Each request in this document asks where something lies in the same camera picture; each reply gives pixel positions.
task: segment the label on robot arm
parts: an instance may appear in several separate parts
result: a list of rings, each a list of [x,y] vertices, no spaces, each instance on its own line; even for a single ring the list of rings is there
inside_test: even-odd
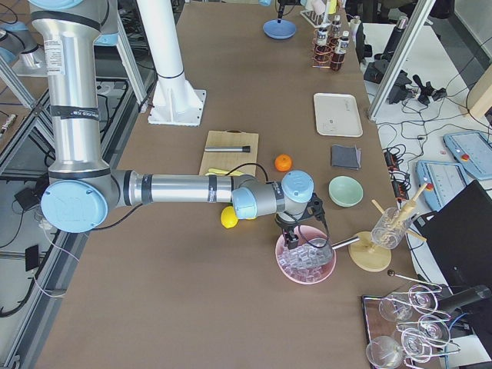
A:
[[[59,38],[45,41],[46,71],[48,75],[65,74],[63,43]]]

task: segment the black monitor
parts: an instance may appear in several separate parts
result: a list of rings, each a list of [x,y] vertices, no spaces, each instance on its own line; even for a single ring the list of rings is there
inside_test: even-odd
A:
[[[439,212],[416,220],[453,293],[479,284],[492,289],[492,199],[472,181]],[[492,356],[492,300],[463,309],[487,353]]]

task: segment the orange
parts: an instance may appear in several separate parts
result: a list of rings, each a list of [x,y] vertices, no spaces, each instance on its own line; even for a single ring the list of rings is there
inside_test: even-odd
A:
[[[290,171],[292,168],[292,158],[287,154],[280,154],[275,158],[275,168],[278,171]]]

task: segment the black tape band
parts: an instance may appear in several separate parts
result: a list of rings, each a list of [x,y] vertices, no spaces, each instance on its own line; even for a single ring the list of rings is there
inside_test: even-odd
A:
[[[152,203],[152,175],[144,175],[141,179],[141,203]]]
[[[275,202],[277,204],[277,213],[285,211],[285,196],[281,183],[271,182],[271,187],[274,189]]]
[[[99,121],[99,110],[97,108],[80,108],[78,106],[52,105],[50,107],[52,117],[60,119],[92,119]]]
[[[59,21],[74,22],[81,25],[87,25],[91,28],[101,31],[101,25],[99,22],[93,21],[92,19],[81,17],[80,15],[68,14],[63,12],[53,12],[51,10],[40,10],[38,12],[31,13],[31,20],[36,19],[57,19]]]
[[[217,202],[217,176],[208,176],[208,202]]]
[[[125,177],[123,178],[123,198],[125,200],[125,205],[130,206],[130,177],[132,171],[126,171]]]
[[[96,178],[96,177],[102,177],[103,175],[110,175],[111,174],[111,169],[101,169],[100,171],[70,171],[70,172],[63,172],[63,171],[49,171],[49,177],[50,178],[56,178],[56,179],[83,179],[83,178]]]

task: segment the white desk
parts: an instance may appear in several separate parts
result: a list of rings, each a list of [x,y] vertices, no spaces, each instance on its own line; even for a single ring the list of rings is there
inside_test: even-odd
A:
[[[372,45],[374,54],[384,50],[393,27],[393,25],[364,24],[366,43]],[[450,83],[450,80],[458,74],[458,70],[454,67],[453,62],[450,60],[430,26],[424,26],[422,28],[414,47],[404,63],[403,70],[408,73],[409,79],[412,79],[412,76],[416,74],[421,77],[424,85],[427,81],[430,81],[432,86],[436,89],[445,87],[449,96],[457,94],[451,98],[453,101],[465,105],[468,93],[467,86],[459,75]],[[376,94],[378,85],[367,81],[365,84],[367,93],[371,99]],[[398,123],[406,120],[421,120],[419,114],[411,109],[420,111],[422,108],[425,108],[424,105],[415,99],[407,102],[407,108],[404,108],[401,102],[393,105],[386,102],[378,112],[376,121],[379,126],[379,136],[382,148],[394,146],[396,144],[404,144],[407,147],[407,154],[403,157],[404,162],[400,165],[400,168],[411,174],[412,188],[409,191],[410,196],[417,189],[415,165],[418,160],[455,162],[452,154],[443,143],[442,137],[444,134],[463,131],[463,129],[459,129],[459,127],[487,131],[483,125],[480,125],[469,116],[462,115],[466,112],[465,109],[447,99],[444,99],[444,101],[432,101],[429,104],[429,107],[421,112],[426,120],[436,117],[440,119],[427,122],[425,127],[412,125],[410,123],[405,123],[403,126],[385,124],[386,122]],[[480,117],[478,120],[488,126],[488,121],[485,117]],[[433,133],[430,133],[427,136],[426,141],[416,139],[418,135],[425,135],[432,131]],[[422,144],[424,144],[423,154],[419,158],[414,159],[415,155],[410,153],[419,155],[422,152]],[[481,181],[480,183],[484,188],[492,188],[492,180]],[[421,214],[430,211],[423,196],[418,201],[417,211]],[[410,237],[408,241],[411,247],[416,247],[421,244],[416,238],[412,237]],[[414,250],[414,255],[421,265],[421,267],[419,267],[415,258],[412,257],[417,272],[422,273],[423,269],[424,274],[427,275],[431,281],[436,283],[446,283],[444,276],[440,272],[439,267],[426,244],[419,247],[417,250]],[[477,336],[462,337],[454,341],[461,346],[461,352],[450,356],[451,367],[490,361],[489,355]]]

